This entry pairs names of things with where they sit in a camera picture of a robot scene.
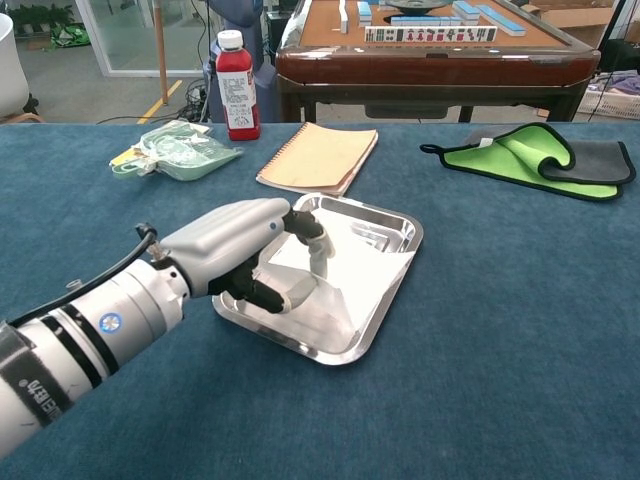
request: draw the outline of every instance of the bottle label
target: bottle label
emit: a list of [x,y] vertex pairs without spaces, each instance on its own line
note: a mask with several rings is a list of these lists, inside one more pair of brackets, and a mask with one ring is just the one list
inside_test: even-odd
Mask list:
[[217,76],[229,128],[255,127],[252,109],[256,104],[256,86],[253,71],[218,72]]

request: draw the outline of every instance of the white bottle cap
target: white bottle cap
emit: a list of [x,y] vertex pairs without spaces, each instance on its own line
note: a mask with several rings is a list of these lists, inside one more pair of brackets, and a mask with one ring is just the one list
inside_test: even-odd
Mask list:
[[218,33],[218,44],[223,50],[242,48],[242,32],[240,30],[223,30]]

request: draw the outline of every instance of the red bottle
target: red bottle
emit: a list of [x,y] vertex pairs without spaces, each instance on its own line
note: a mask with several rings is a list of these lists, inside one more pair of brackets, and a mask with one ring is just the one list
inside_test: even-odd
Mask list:
[[239,30],[218,33],[218,45],[222,52],[216,59],[216,75],[229,138],[255,140],[260,136],[260,113],[251,55],[242,47]]

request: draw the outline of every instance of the microfiber cloth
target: microfiber cloth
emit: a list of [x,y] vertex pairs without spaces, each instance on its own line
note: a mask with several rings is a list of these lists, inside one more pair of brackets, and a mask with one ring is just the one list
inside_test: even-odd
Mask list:
[[584,200],[611,200],[635,178],[622,142],[567,140],[546,123],[478,129],[460,147],[424,144],[447,168]]

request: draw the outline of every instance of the table leg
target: table leg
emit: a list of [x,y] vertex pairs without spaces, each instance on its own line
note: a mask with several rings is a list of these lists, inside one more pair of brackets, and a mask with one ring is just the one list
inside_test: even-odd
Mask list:
[[316,123],[316,102],[304,104],[304,121]]
[[471,121],[471,115],[473,115],[473,107],[460,107],[460,116],[458,117],[458,122],[469,123]]
[[294,95],[281,94],[280,107],[282,108],[282,121],[285,123],[300,123],[300,104]]
[[578,111],[582,95],[567,95],[560,97],[549,109],[547,122],[571,122]]

